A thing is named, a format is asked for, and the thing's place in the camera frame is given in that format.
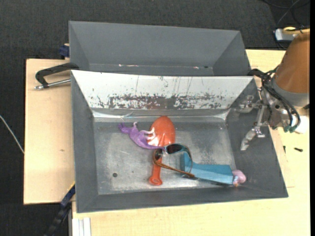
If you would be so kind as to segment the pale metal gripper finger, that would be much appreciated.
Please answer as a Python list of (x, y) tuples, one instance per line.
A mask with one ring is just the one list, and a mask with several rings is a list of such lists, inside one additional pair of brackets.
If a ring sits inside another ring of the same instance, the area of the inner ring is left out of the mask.
[(241, 141), (240, 150), (245, 151), (249, 147), (249, 142), (254, 138), (265, 138), (265, 134), (261, 132), (260, 126), (254, 126), (250, 129)]
[(253, 95), (247, 95), (244, 100), (241, 101), (241, 103), (238, 104), (236, 107), (236, 112), (240, 114), (248, 114), (253, 109), (259, 108), (259, 105), (261, 104), (260, 99), (255, 99)]

